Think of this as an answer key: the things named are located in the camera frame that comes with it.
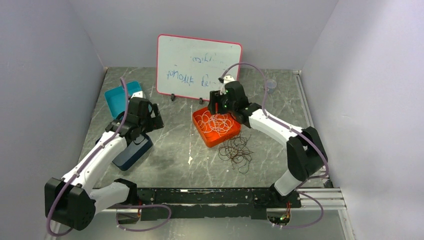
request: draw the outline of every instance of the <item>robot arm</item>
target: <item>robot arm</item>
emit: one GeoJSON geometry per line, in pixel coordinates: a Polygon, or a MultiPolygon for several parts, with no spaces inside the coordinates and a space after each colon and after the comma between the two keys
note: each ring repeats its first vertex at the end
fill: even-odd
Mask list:
{"type": "Polygon", "coordinates": [[[83,230],[97,213],[114,204],[138,204],[137,185],[124,179],[117,179],[109,186],[93,190],[95,183],[103,176],[109,164],[131,142],[141,134],[164,127],[158,105],[143,98],[143,92],[139,91],[134,93],[128,102],[126,121],[119,133],[105,144],[121,124],[122,115],[120,114],[106,127],[100,140],[76,167],[61,179],[51,178],[45,184],[46,217],[59,192],[69,181],[72,182],[69,183],[54,209],[52,220],[73,229],[83,230]]]}
{"type": "Polygon", "coordinates": [[[232,76],[227,75],[219,80],[223,83],[221,90],[210,92],[207,107],[211,114],[230,113],[238,123],[261,131],[280,144],[286,145],[288,170],[271,186],[271,190],[283,199],[324,165],[318,153],[292,130],[305,135],[327,159],[318,132],[313,127],[302,129],[279,119],[289,126],[289,129],[285,128],[265,116],[259,104],[249,102],[243,86],[232,76]]]}

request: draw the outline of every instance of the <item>purple cable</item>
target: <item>purple cable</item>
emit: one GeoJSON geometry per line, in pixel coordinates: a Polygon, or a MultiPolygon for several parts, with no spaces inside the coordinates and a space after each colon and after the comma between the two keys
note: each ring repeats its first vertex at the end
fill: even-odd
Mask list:
{"type": "MultiPolygon", "coordinates": [[[[290,127],[287,124],[285,124],[285,123],[277,120],[276,118],[268,115],[268,113],[267,113],[267,111],[265,109],[265,103],[266,103],[267,97],[268,97],[268,87],[267,87],[267,84],[266,84],[267,78],[265,77],[265,74],[259,68],[257,68],[255,65],[250,64],[250,63],[247,63],[247,62],[238,62],[238,63],[235,63],[235,64],[231,65],[229,68],[227,68],[227,70],[225,70],[224,73],[222,74],[221,78],[225,77],[225,75],[230,71],[230,69],[232,69],[233,67],[235,67],[237,65],[248,65],[248,66],[251,66],[254,69],[256,69],[262,75],[262,77],[263,77],[263,85],[265,86],[265,94],[263,95],[263,99],[262,99],[262,111],[263,111],[263,114],[265,115],[265,117],[269,118],[271,121],[273,121],[273,122],[275,122],[275,123],[283,126],[284,128],[290,130],[290,127]]],[[[329,175],[329,165],[327,163],[327,160],[326,160],[326,157],[324,156],[324,154],[318,149],[318,147],[311,140],[309,140],[309,138],[307,138],[305,135],[303,135],[301,132],[297,131],[294,128],[292,128],[291,131],[293,131],[295,134],[299,135],[302,139],[304,139],[318,153],[318,155],[321,157],[322,162],[324,163],[324,166],[325,166],[325,173],[323,175],[309,177],[308,179],[306,179],[304,182],[302,182],[301,184],[299,184],[295,188],[295,189],[298,189],[298,188],[300,188],[303,184],[305,184],[310,179],[318,179],[318,178],[324,178],[324,177],[328,176],[329,175]]],[[[321,205],[321,203],[318,200],[316,200],[315,198],[313,198],[313,197],[311,197],[311,196],[309,196],[309,195],[307,195],[307,194],[305,194],[303,192],[299,192],[299,194],[301,194],[301,195],[303,195],[303,196],[305,196],[305,197],[313,200],[314,202],[316,202],[318,204],[319,208],[321,209],[321,214],[318,217],[318,219],[316,219],[313,222],[310,222],[310,223],[304,224],[304,225],[300,225],[300,226],[283,226],[282,228],[284,228],[284,229],[301,229],[301,228],[306,228],[306,227],[309,227],[309,226],[312,226],[312,225],[318,223],[323,218],[323,216],[324,216],[324,208],[323,208],[323,206],[321,205]]]]}
{"type": "Polygon", "coordinates": [[[128,232],[147,232],[150,230],[155,230],[158,229],[160,227],[162,227],[163,225],[165,225],[167,222],[169,222],[169,220],[171,219],[171,209],[170,207],[168,207],[167,205],[163,205],[163,204],[151,204],[151,205],[142,205],[142,206],[133,206],[133,205],[117,205],[117,207],[119,208],[128,208],[128,209],[147,209],[147,208],[164,208],[168,210],[168,217],[166,218],[165,221],[163,221],[161,224],[158,224],[156,226],[150,227],[150,228],[145,228],[145,229],[131,229],[131,228],[126,228],[123,227],[119,224],[118,221],[118,214],[116,214],[116,226],[124,231],[128,231],[128,232]]]}
{"type": "MultiPolygon", "coordinates": [[[[122,125],[125,123],[125,120],[127,119],[127,113],[128,113],[128,89],[127,89],[127,84],[125,83],[125,79],[123,77],[120,78],[120,83],[122,84],[123,90],[125,92],[125,112],[123,114],[122,117],[122,121],[119,124],[118,128],[116,129],[115,133],[109,137],[106,141],[104,141],[103,145],[107,145],[110,141],[112,141],[116,135],[119,133],[119,131],[122,128],[122,125]]],[[[83,171],[83,169],[91,162],[91,160],[93,159],[93,157],[102,149],[102,146],[99,145],[88,157],[87,160],[81,165],[81,167],[76,170],[76,173],[74,175],[72,175],[70,177],[70,179],[65,183],[65,185],[62,187],[62,189],[59,191],[59,194],[56,196],[56,198],[53,201],[53,204],[51,205],[50,210],[48,211],[48,215],[47,215],[47,223],[46,223],[46,228],[47,228],[47,232],[48,234],[52,235],[53,237],[62,237],[65,236],[66,234],[68,234],[72,228],[69,228],[67,231],[65,232],[61,232],[61,233],[55,233],[52,231],[52,229],[50,228],[50,223],[52,221],[52,217],[53,217],[53,212],[56,208],[56,206],[58,205],[59,200],[61,199],[62,195],[64,194],[65,190],[69,187],[69,185],[77,178],[77,176],[83,171]]]]}

